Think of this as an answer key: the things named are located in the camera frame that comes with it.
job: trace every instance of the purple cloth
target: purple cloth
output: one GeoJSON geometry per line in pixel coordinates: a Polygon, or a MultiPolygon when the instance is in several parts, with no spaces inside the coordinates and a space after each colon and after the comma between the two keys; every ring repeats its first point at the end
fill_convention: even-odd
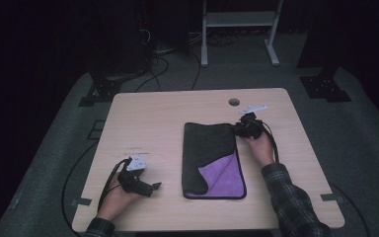
{"type": "Polygon", "coordinates": [[[204,195],[186,193],[189,197],[240,198],[245,194],[236,152],[200,167],[198,171],[207,182],[208,191],[204,195]]]}

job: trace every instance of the floor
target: floor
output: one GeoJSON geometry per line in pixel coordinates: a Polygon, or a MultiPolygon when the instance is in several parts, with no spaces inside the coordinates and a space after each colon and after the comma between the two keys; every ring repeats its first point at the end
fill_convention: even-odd
{"type": "MultiPolygon", "coordinates": [[[[379,112],[359,81],[341,68],[335,80],[351,97],[351,102],[328,103],[308,97],[299,77],[316,75],[320,69],[296,68],[306,37],[305,34],[276,35],[278,67],[270,64],[265,36],[230,38],[234,43],[211,46],[209,65],[205,68],[199,67],[200,47],[195,44],[191,53],[175,51],[152,61],[154,74],[160,74],[168,65],[157,77],[159,84],[150,80],[139,88],[152,77],[147,73],[125,82],[120,92],[135,93],[137,88],[137,93],[286,89],[322,169],[339,197],[345,225],[334,229],[334,236],[379,236],[379,112]]],[[[66,220],[73,219],[76,200],[95,154],[95,139],[101,134],[98,128],[104,124],[98,121],[106,119],[111,105],[96,103],[78,107],[91,85],[91,77],[84,74],[67,96],[0,221],[0,236],[75,236],[66,220]],[[91,132],[94,125],[97,130],[91,132]]],[[[117,233],[117,236],[135,234],[117,233]]]]}

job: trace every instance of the flannel shirt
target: flannel shirt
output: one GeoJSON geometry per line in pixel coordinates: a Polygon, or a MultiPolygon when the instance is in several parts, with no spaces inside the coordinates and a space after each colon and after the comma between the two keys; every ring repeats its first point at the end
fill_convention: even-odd
{"type": "MultiPolygon", "coordinates": [[[[282,164],[263,167],[266,186],[271,196],[273,210],[279,221],[279,229],[284,237],[327,237],[331,229],[320,222],[305,191],[294,186],[287,169],[282,164]]],[[[85,237],[110,237],[114,225],[104,219],[94,218],[85,237]]]]}

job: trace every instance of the metal frame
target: metal frame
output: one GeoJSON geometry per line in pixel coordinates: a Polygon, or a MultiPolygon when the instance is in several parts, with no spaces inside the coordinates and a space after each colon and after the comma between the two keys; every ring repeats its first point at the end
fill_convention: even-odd
{"type": "Polygon", "coordinates": [[[279,60],[273,49],[273,40],[281,13],[283,0],[278,0],[276,10],[267,12],[224,12],[208,13],[207,0],[202,6],[202,45],[201,66],[208,66],[207,28],[209,27],[257,27],[271,26],[269,39],[265,39],[265,47],[273,66],[279,65],[279,60]]]}

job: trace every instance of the small round object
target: small round object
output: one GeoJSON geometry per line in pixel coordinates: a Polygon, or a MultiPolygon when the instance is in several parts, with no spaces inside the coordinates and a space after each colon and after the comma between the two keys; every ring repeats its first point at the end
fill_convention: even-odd
{"type": "Polygon", "coordinates": [[[229,105],[233,107],[237,107],[241,104],[241,102],[238,99],[232,98],[229,100],[229,105]]]}

